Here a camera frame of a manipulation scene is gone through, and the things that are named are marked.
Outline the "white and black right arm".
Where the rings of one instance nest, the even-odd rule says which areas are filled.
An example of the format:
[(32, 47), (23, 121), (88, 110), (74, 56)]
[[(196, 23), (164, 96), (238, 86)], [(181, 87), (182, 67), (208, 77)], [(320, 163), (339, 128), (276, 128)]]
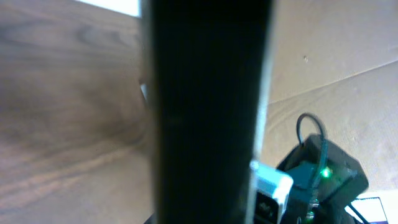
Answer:
[(325, 166), (318, 169), (322, 151), (319, 134), (311, 134), (277, 166), (293, 178), (282, 223), (349, 223), (344, 211), (369, 186), (358, 160), (327, 140)]

